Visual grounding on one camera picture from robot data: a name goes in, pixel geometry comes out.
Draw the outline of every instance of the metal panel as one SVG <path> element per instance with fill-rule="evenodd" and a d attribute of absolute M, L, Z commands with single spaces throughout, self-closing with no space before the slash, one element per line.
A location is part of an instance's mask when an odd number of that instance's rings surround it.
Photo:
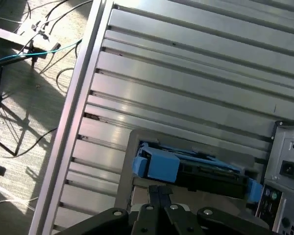
<path fill-rule="evenodd" d="M 125 152 L 77 140 L 73 157 L 91 163 L 98 168 L 121 173 Z"/>
<path fill-rule="evenodd" d="M 58 230 L 52 230 L 51 231 L 51 235 L 54 235 L 54 234 L 57 234 L 57 233 L 59 233 L 60 231 L 58 231 Z"/>
<path fill-rule="evenodd" d="M 105 46 L 108 43 L 114 44 L 115 42 L 106 41 L 103 45 Z M 170 63 L 176 66 L 176 68 L 180 66 L 195 70 L 197 66 L 197 63 L 178 59 L 173 56 L 161 55 L 160 53 L 145 51 L 140 48 L 133 48 L 133 50 L 137 50 L 137 54 L 143 57 L 145 54 L 148 54 L 149 58 Z M 100 53 L 97 68 L 129 77 L 135 77 L 143 81 L 193 93 L 228 104 L 249 108 L 269 115 L 294 119 L 294 103 L 291 101 L 270 97 L 266 94 L 249 91 L 233 85 L 226 85 L 219 81 L 204 78 L 204 76 L 186 74 L 185 71 L 176 71 L 106 52 Z"/>
<path fill-rule="evenodd" d="M 263 0 L 173 0 L 236 19 L 294 32 L 294 12 L 261 4 Z"/>
<path fill-rule="evenodd" d="M 131 130 L 110 125 L 108 123 L 96 121 L 89 118 L 82 118 L 79 134 L 93 139 L 100 139 L 101 141 L 113 143 L 118 146 L 127 146 L 128 136 Z"/>
<path fill-rule="evenodd" d="M 294 74 L 294 57 L 175 24 L 113 9 L 109 25 L 233 59 L 238 63 L 248 62 Z"/>
<path fill-rule="evenodd" d="M 132 8 L 133 3 L 125 1 L 122 8 Z M 167 0 L 149 0 L 148 2 L 139 1 L 135 4 L 135 10 L 143 11 L 144 14 L 154 14 L 161 17 L 172 17 L 179 24 L 191 24 L 191 28 L 208 32 L 211 34 L 224 34 L 230 38 L 248 44 L 256 42 L 267 44 L 263 47 L 280 47 L 294 51 L 294 35 L 281 32 L 279 30 L 267 28 L 257 24 L 237 20 L 228 16 L 220 15 L 193 7 L 168 2 Z"/>
<path fill-rule="evenodd" d="M 222 59 L 194 53 L 185 49 L 180 49 L 173 45 L 169 46 L 151 40 L 143 39 L 141 37 L 134 37 L 128 34 L 111 30 L 106 31 L 105 37 L 107 39 L 111 39 L 117 42 L 123 42 L 128 45 L 136 46 L 138 48 L 145 48 L 151 51 L 160 52 L 162 54 L 186 59 L 184 63 L 186 63 L 187 61 L 196 62 L 198 66 L 197 71 L 201 71 L 202 73 L 209 73 L 220 76 L 221 74 L 219 73 L 219 70 L 229 71 L 231 72 L 231 77 L 224 76 L 226 75 L 226 73 L 222 72 L 223 75 L 221 76 L 221 78 L 229 79 L 233 82 L 241 83 L 258 89 L 263 89 L 273 93 L 283 94 L 286 96 L 293 96 L 294 93 L 294 79 L 291 79 L 287 76 L 257 70 L 247 66 L 231 63 Z"/>
<path fill-rule="evenodd" d="M 160 109 L 215 122 L 220 125 L 230 126 L 262 136 L 270 137 L 274 125 L 273 118 L 260 117 L 244 111 L 229 109 L 214 103 L 200 101 L 104 74 L 95 74 L 92 90 L 145 105 L 152 104 L 154 107 Z"/>
<path fill-rule="evenodd" d="M 101 170 L 101 169 L 86 166 L 86 165 L 82 165 L 82 164 L 78 164 L 78 163 L 71 163 L 69 170 L 71 172 L 82 173 L 84 175 L 106 180 L 115 184 L 118 184 L 120 181 L 119 174 L 108 172 L 106 170 Z"/>
<path fill-rule="evenodd" d="M 84 214 L 63 207 L 59 207 L 54 224 L 63 228 L 68 228 L 90 217 L 91 215 L 89 214 Z"/>
<path fill-rule="evenodd" d="M 85 188 L 88 190 L 94 190 L 104 194 L 115 196 L 118 191 L 118 184 L 112 183 L 106 180 L 97 179 L 88 175 L 79 174 L 69 171 L 67 174 L 67 180 L 70 184 Z"/>
<path fill-rule="evenodd" d="M 153 120 L 158 123 L 167 124 L 169 126 L 177 126 L 181 129 L 202 133 L 207 136 L 215 137 L 220 140 L 229 140 L 234 143 L 254 147 L 257 149 L 267 150 L 269 144 L 265 141 L 257 140 L 248 136 L 235 134 L 230 131 L 218 129 L 217 127 L 210 127 L 208 125 L 194 123 L 178 117 L 173 117 L 166 114 L 161 114 L 148 109 L 140 108 L 134 105 L 116 102 L 113 100 L 101 98 L 98 96 L 90 95 L 88 97 L 89 104 L 97 105 L 100 107 L 109 107 L 111 110 L 115 110 L 120 113 L 130 114 L 135 117 L 140 117 L 147 120 Z"/>
<path fill-rule="evenodd" d="M 87 105 L 85 111 L 90 114 L 97 114 L 100 117 L 104 117 L 104 118 L 108 118 L 108 119 L 112 119 L 116 121 L 121 120 L 124 123 L 131 123 L 131 125 L 133 125 L 133 129 L 135 129 L 135 126 L 136 126 L 143 129 L 159 131 L 168 135 L 178 136 L 183 139 L 198 141 L 204 144 L 226 148 L 226 149 L 230 149 L 230 150 L 244 153 L 244 154 L 251 154 L 257 158 L 264 159 L 267 156 L 266 151 L 257 150 L 254 148 L 242 146 L 240 144 L 235 144 L 228 141 L 218 140 L 216 138 L 194 133 L 193 131 L 182 130 L 180 128 L 160 124 L 154 121 L 149 121 L 146 119 L 137 118 L 137 117 L 133 117 L 129 115 L 123 115 L 118 112 L 110 111 L 100 107 Z"/>
<path fill-rule="evenodd" d="M 66 206 L 88 211 L 92 214 L 100 213 L 113 207 L 115 197 L 104 195 L 70 185 L 64 185 L 61 202 Z"/>

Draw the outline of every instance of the computer port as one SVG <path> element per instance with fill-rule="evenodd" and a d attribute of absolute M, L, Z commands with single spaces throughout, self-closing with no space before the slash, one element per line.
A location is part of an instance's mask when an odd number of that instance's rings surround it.
<path fill-rule="evenodd" d="M 280 169 L 280 175 L 294 179 L 294 163 L 283 161 Z"/>

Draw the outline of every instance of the screw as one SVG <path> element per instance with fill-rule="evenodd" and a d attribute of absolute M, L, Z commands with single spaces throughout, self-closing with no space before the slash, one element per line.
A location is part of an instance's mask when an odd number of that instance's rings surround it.
<path fill-rule="evenodd" d="M 212 211 L 211 210 L 204 210 L 204 214 L 211 215 L 212 214 Z"/>
<path fill-rule="evenodd" d="M 114 212 L 113 214 L 116 215 L 116 216 L 119 216 L 119 215 L 122 214 L 122 212 L 121 212 L 121 211 L 116 211 L 116 212 Z"/>
<path fill-rule="evenodd" d="M 177 206 L 177 205 L 171 205 L 170 208 L 171 208 L 172 210 L 175 210 L 175 209 L 178 209 L 178 206 Z"/>

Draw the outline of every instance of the blue clamp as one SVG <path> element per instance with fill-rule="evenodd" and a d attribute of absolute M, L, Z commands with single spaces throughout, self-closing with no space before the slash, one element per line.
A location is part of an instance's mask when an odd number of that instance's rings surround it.
<path fill-rule="evenodd" d="M 143 151 L 150 155 L 149 160 L 142 156 Z M 144 146 L 140 149 L 136 158 L 134 158 L 132 164 L 133 173 L 143 177 L 148 161 L 150 161 L 147 172 L 148 177 L 172 183 L 175 182 L 180 160 L 173 153 Z"/>

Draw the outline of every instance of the blue cable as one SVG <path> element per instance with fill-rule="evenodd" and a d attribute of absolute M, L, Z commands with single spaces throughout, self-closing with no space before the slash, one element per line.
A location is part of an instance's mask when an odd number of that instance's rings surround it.
<path fill-rule="evenodd" d="M 63 47 L 63 48 L 60 48 L 60 49 L 57 49 L 57 50 L 51 50 L 51 51 L 46 51 L 46 52 L 38 52 L 38 53 L 29 53 L 29 54 L 9 55 L 9 56 L 6 56 L 6 57 L 1 58 L 0 61 L 1 61 L 1 60 L 10 59 L 10 58 L 14 58 L 14 57 L 17 57 L 17 56 L 26 56 L 26 55 L 44 55 L 44 54 L 49 54 L 49 53 L 55 53 L 55 52 L 57 52 L 57 51 L 64 50 L 64 49 L 66 49 L 66 48 L 69 48 L 69 47 L 74 46 L 75 44 L 78 43 L 78 41 L 75 42 L 75 43 L 73 43 L 73 44 L 71 44 L 71 45 L 68 45 L 68 46 L 66 46 L 66 47 Z"/>

